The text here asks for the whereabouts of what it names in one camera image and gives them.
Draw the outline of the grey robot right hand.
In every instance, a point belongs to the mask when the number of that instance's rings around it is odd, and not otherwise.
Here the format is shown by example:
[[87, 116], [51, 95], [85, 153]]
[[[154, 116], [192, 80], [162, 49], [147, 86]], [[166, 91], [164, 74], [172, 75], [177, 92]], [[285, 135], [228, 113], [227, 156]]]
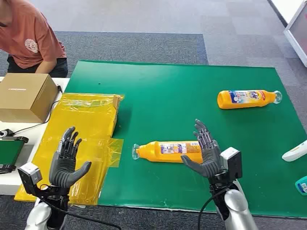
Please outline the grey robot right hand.
[[195, 119], [194, 128], [197, 132], [194, 135], [197, 137], [200, 150], [203, 162], [197, 163], [191, 160], [188, 155], [181, 155], [182, 162], [205, 178], [211, 178], [221, 171], [220, 160], [221, 150], [216, 140], [213, 139], [206, 126], [200, 120]]

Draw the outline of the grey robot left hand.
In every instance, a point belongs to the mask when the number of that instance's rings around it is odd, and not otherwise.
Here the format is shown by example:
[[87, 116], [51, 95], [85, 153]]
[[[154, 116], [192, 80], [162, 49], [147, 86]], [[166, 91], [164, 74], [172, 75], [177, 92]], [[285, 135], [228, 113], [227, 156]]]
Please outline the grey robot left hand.
[[85, 161], [76, 169], [76, 154], [82, 142], [76, 140], [78, 132], [74, 126], [66, 130], [54, 152], [49, 172], [49, 182], [60, 188], [70, 188], [78, 180], [87, 174], [91, 166], [91, 161]]

